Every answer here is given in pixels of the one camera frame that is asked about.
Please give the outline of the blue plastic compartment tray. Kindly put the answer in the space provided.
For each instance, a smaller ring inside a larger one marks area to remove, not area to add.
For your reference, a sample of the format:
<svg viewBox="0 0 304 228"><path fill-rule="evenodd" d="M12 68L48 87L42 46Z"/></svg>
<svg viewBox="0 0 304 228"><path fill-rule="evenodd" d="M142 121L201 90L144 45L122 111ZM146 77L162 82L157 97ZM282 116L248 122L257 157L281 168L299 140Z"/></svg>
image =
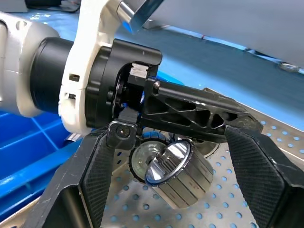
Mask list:
<svg viewBox="0 0 304 228"><path fill-rule="evenodd" d="M0 221L39 197L81 140L56 114L26 118L0 111Z"/></svg>

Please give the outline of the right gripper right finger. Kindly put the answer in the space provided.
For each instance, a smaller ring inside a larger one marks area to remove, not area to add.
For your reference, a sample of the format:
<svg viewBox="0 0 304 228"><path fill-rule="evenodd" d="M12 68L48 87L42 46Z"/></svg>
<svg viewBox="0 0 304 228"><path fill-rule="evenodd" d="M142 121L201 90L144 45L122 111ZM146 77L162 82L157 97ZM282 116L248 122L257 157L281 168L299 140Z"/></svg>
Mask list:
<svg viewBox="0 0 304 228"><path fill-rule="evenodd" d="M304 171L268 137L227 126L241 192L259 228L304 228Z"/></svg>

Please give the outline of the perforated steel tray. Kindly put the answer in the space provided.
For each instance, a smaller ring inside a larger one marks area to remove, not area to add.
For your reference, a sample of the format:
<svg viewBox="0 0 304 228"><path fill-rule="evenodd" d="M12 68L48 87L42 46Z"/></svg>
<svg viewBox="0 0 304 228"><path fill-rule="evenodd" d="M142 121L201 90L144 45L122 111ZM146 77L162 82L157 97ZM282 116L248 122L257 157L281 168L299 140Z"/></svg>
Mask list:
<svg viewBox="0 0 304 228"><path fill-rule="evenodd" d="M207 159L214 169L209 191L195 205L173 210L134 178L129 152L116 151L101 228L258 228L237 184L228 146L220 144ZM0 221L0 228L20 228L37 200Z"/></svg>

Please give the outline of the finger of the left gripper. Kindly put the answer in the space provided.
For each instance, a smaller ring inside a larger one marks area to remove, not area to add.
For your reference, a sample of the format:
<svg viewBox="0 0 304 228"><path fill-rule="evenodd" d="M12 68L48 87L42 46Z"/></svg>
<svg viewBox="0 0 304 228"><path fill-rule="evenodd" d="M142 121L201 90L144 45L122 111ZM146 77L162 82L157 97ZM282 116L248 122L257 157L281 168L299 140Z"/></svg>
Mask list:
<svg viewBox="0 0 304 228"><path fill-rule="evenodd" d="M249 130L263 129L262 124L236 100L221 95L209 88L204 88L204 92L212 96L210 105L218 109L220 117L224 119L224 125Z"/></svg>
<svg viewBox="0 0 304 228"><path fill-rule="evenodd" d="M149 78L144 86L142 126L189 138L224 143L224 119L203 90Z"/></svg>

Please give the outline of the grey box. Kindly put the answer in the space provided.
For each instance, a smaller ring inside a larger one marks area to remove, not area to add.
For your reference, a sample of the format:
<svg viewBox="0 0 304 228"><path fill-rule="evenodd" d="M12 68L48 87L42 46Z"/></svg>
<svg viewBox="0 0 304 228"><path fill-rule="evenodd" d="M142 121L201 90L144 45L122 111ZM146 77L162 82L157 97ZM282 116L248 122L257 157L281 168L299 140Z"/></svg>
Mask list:
<svg viewBox="0 0 304 228"><path fill-rule="evenodd" d="M25 0L0 0L0 11L6 13L28 12Z"/></svg>

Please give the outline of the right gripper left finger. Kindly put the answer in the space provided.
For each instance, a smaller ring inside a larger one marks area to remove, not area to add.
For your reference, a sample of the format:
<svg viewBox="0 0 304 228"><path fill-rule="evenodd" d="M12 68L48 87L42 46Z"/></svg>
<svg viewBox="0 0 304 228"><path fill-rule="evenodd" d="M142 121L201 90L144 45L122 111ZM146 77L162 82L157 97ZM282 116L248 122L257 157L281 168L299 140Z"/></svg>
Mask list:
<svg viewBox="0 0 304 228"><path fill-rule="evenodd" d="M106 137L106 128L84 137L56 170L23 228L100 228L114 158Z"/></svg>

